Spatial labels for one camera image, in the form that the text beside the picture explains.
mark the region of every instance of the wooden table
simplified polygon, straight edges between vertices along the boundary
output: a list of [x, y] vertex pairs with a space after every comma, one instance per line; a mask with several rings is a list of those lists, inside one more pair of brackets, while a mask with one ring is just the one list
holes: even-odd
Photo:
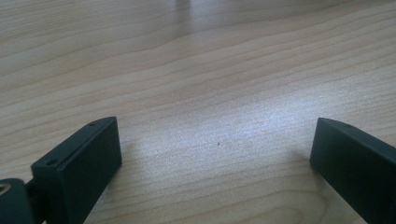
[[396, 146], [396, 3], [2, 1], [0, 178], [109, 116], [85, 223], [364, 223], [308, 158], [318, 117]]

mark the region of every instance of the black plastic part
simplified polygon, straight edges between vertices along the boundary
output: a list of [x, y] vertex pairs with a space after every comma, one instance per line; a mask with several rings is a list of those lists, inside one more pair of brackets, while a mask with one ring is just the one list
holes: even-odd
[[83, 223], [121, 166], [116, 118], [87, 124], [32, 165], [52, 208], [49, 224]]
[[331, 119], [318, 119], [310, 163], [374, 224], [396, 223], [396, 148]]
[[0, 180], [0, 223], [36, 223], [25, 185], [19, 179]]
[[120, 166], [117, 119], [87, 124], [36, 161], [26, 185], [0, 181], [0, 224], [81, 224]]

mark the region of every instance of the black rectangular piece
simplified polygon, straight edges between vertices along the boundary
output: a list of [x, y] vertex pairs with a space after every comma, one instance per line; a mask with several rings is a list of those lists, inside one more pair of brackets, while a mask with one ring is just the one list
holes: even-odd
[[310, 163], [368, 223], [396, 223], [396, 149], [368, 133], [318, 119]]
[[81, 224], [121, 166], [116, 118], [87, 124], [32, 165], [51, 207], [49, 224]]

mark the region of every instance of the hole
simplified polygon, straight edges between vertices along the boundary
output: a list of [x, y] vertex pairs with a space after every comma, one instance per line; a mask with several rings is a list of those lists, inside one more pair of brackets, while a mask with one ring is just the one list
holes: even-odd
[[52, 160], [49, 160], [49, 161], [47, 161], [47, 165], [53, 165], [53, 164], [55, 164], [56, 162], [58, 162], [58, 160], [56, 160], [56, 159], [52, 159]]
[[0, 184], [0, 195], [6, 193], [9, 189], [11, 189], [10, 184]]

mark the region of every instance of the wood grain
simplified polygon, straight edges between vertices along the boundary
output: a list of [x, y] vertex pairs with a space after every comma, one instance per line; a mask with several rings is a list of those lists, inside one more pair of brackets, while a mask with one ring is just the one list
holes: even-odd
[[1, 1], [0, 178], [117, 116], [86, 223], [364, 221], [309, 167], [318, 117], [396, 146], [394, 1]]

